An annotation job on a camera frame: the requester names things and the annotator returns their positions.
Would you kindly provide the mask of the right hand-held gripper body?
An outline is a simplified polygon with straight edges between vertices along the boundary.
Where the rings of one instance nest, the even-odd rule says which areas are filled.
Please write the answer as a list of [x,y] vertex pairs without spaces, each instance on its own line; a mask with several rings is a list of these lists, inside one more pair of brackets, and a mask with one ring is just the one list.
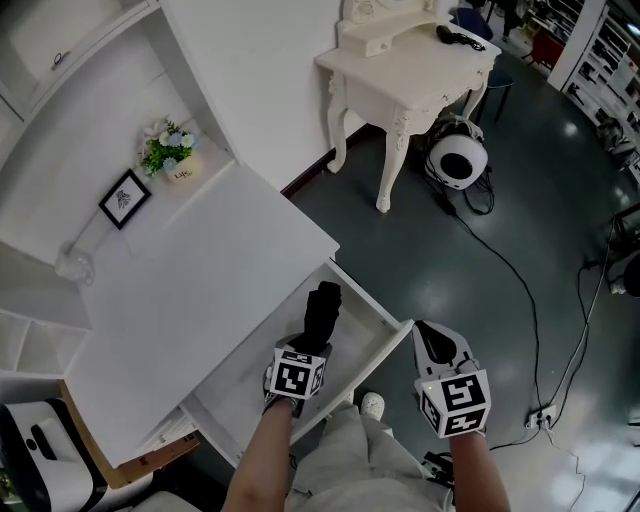
[[418,378],[414,391],[419,411],[441,439],[481,431],[490,411],[487,372],[468,349],[446,364],[415,348]]

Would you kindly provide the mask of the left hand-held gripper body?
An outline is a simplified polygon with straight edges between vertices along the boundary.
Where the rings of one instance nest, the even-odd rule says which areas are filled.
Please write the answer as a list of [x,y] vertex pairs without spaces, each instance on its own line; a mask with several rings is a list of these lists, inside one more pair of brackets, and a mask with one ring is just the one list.
[[327,362],[332,353],[330,343],[323,353],[293,351],[288,342],[296,335],[279,340],[263,375],[264,409],[287,401],[292,416],[300,416],[304,403],[318,394],[324,384]]

